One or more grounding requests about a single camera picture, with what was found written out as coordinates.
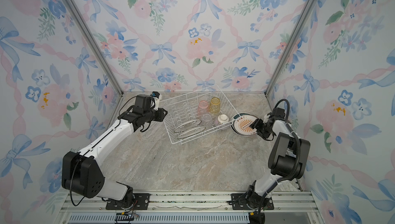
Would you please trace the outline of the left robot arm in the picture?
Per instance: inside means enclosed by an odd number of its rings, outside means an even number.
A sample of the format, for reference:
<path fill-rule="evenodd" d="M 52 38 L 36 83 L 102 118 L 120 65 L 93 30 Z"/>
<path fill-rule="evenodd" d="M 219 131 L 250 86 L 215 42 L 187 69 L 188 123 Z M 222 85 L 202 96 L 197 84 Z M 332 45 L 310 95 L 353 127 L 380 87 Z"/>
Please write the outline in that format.
<path fill-rule="evenodd" d="M 62 162 L 62 187 L 85 198 L 99 197 L 121 209 L 136 203 L 132 187 L 105 178 L 101 165 L 105 158 L 129 135 L 145 132 L 145 124 L 163 122 L 167 111 L 159 107 L 161 95 L 139 94 L 135 103 L 121 113 L 113 125 L 95 141 L 79 150 L 68 152 Z"/>

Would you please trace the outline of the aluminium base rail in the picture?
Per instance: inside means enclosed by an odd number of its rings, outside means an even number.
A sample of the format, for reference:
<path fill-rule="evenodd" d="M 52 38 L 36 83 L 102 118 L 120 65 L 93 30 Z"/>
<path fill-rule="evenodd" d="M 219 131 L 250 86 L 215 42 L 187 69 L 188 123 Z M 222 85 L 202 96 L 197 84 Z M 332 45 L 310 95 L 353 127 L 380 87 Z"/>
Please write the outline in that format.
<path fill-rule="evenodd" d="M 261 212 L 242 192 L 135 191 L 136 206 L 123 211 L 100 198 L 68 197 L 57 224 L 322 224 L 310 192 L 273 192 Z"/>

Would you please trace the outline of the white ceramic bowl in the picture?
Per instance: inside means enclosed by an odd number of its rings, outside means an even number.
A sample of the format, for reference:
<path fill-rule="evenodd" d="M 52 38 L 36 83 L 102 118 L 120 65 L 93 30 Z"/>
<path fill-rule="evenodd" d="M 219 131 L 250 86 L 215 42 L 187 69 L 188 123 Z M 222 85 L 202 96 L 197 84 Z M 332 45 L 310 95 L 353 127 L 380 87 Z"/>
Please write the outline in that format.
<path fill-rule="evenodd" d="M 215 119 L 215 127 L 218 129 L 226 129 L 230 125 L 230 119 L 226 114 L 220 114 Z"/>

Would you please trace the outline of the clear glass cup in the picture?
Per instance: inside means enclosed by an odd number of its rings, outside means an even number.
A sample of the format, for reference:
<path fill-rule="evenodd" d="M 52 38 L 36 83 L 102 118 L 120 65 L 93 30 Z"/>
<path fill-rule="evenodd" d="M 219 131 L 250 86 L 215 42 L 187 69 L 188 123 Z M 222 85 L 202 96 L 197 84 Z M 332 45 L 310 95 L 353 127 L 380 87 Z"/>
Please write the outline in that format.
<path fill-rule="evenodd" d="M 213 119 L 209 113 L 205 113 L 201 116 L 201 125 L 206 127 L 207 129 L 212 128 L 213 126 Z"/>

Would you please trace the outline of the yellow glass cup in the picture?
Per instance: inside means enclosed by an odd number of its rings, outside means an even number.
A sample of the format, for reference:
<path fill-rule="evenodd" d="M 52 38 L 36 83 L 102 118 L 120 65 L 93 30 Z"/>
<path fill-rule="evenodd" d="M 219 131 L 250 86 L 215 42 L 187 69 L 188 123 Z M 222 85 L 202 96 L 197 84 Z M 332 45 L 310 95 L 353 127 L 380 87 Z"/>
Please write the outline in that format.
<path fill-rule="evenodd" d="M 217 114 L 221 111 L 221 101 L 218 97 L 213 97 L 210 100 L 210 108 L 209 111 L 211 114 Z"/>

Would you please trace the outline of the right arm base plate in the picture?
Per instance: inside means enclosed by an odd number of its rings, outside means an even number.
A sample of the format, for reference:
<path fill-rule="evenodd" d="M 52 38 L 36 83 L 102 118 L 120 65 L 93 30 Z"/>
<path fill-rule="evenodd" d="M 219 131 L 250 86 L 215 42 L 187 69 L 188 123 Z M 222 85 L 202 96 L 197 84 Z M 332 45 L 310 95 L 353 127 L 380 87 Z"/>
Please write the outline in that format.
<path fill-rule="evenodd" d="M 248 210 L 248 211 L 257 211 L 258 206 L 259 206 L 259 201 L 258 200 L 249 200 L 247 198 L 247 193 L 243 194 L 237 194 L 233 193 L 231 194 L 231 200 L 229 201 L 229 205 L 231 205 L 233 210 Z M 271 198 L 266 198 L 262 204 L 262 210 L 274 210 L 274 204 Z"/>

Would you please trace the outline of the pink glass cup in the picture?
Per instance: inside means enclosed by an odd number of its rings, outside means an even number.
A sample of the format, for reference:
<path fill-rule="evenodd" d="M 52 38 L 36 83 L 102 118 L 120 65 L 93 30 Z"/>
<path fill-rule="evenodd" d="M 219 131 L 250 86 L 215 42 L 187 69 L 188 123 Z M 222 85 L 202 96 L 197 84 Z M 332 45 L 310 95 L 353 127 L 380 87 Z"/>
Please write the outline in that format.
<path fill-rule="evenodd" d="M 199 102 L 197 107 L 197 114 L 202 116 L 206 113 L 209 113 L 209 103 L 206 100 L 202 100 Z"/>

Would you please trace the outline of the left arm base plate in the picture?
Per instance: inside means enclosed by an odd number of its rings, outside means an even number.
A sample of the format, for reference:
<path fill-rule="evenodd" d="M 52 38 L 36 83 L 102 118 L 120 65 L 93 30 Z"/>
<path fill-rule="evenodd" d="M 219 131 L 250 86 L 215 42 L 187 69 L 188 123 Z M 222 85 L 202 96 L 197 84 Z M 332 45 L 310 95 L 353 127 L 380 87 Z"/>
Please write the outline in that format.
<path fill-rule="evenodd" d="M 133 193 L 126 195 L 123 200 L 108 200 L 106 210 L 147 210 L 149 202 L 149 193 Z"/>

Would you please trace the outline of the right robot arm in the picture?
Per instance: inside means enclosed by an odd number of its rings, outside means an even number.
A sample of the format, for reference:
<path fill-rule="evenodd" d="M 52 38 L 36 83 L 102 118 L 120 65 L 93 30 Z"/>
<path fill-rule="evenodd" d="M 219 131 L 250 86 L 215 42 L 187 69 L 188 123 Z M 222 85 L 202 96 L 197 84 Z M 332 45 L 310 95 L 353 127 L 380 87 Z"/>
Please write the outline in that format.
<path fill-rule="evenodd" d="M 263 120 L 257 119 L 250 125 L 264 140 L 275 139 L 268 158 L 270 172 L 254 181 L 247 191 L 246 201 L 252 209 L 262 208 L 279 183 L 299 179 L 305 172 L 311 144 L 293 130 L 288 115 L 288 111 L 276 107 Z"/>

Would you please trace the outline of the white wire dish rack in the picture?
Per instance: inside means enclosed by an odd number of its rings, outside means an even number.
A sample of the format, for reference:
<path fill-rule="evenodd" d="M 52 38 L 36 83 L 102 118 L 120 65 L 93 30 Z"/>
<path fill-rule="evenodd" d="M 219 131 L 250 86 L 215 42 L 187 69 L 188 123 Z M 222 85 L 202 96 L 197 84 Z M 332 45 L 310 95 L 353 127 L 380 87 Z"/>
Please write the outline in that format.
<path fill-rule="evenodd" d="M 190 120 L 201 120 L 201 115 L 198 115 L 198 104 L 202 100 L 206 100 L 210 104 L 210 100 L 213 97 L 218 97 L 221 101 L 221 111 L 217 114 L 209 114 L 213 119 L 213 126 L 210 129 L 207 129 L 203 132 L 200 132 L 197 135 L 179 140 L 177 139 L 180 133 L 174 133 L 174 129 L 181 125 L 184 122 Z M 220 114 L 226 114 L 230 119 L 230 125 L 232 122 L 232 118 L 239 114 L 234 105 L 231 103 L 229 98 L 225 95 L 225 93 L 219 88 L 218 85 L 209 86 L 203 88 L 201 90 L 196 90 L 193 92 L 188 92 L 181 94 L 176 97 L 168 98 L 161 102 L 161 105 L 164 109 L 168 111 L 166 118 L 164 119 L 166 131 L 168 137 L 170 139 L 170 143 L 172 145 L 175 144 L 185 144 L 195 139 L 207 136 L 219 130 L 215 127 L 215 119 Z"/>

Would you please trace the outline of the grey patterned plate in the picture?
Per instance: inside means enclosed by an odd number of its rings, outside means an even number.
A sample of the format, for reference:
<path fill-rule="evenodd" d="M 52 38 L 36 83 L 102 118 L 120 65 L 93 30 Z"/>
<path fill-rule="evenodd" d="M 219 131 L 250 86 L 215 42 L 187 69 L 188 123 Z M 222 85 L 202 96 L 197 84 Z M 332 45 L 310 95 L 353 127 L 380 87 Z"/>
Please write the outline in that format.
<path fill-rule="evenodd" d="M 190 121 L 184 122 L 184 123 L 182 123 L 181 125 L 177 126 L 174 129 L 174 133 L 180 133 L 180 132 L 186 131 L 186 130 L 188 130 L 190 128 L 199 126 L 201 124 L 201 122 L 202 121 L 200 119 L 190 120 Z"/>
<path fill-rule="evenodd" d="M 202 126 L 196 126 L 193 128 L 190 128 L 182 133 L 180 133 L 177 137 L 177 139 L 182 140 L 188 137 L 192 137 L 194 135 L 199 134 L 200 132 L 203 132 L 206 130 L 206 127 L 202 127 Z"/>

